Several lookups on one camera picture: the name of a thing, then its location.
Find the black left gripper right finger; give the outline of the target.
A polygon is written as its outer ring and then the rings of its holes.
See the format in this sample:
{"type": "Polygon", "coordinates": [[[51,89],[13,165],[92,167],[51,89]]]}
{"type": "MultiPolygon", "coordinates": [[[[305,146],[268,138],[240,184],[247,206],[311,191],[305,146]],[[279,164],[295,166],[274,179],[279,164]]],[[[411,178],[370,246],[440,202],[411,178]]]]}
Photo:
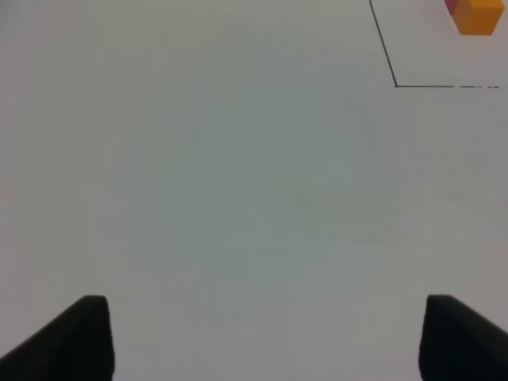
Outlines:
{"type": "Polygon", "coordinates": [[[506,380],[507,332],[457,298],[431,294],[418,367],[423,380],[506,380]]]}

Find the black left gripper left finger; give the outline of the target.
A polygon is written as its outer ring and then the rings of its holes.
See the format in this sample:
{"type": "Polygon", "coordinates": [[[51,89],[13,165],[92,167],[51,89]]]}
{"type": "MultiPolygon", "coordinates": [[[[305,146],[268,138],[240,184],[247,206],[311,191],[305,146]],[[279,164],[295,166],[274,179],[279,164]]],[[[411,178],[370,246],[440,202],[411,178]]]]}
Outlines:
{"type": "Polygon", "coordinates": [[[1,357],[2,380],[111,380],[108,300],[86,295],[1,357]]]}

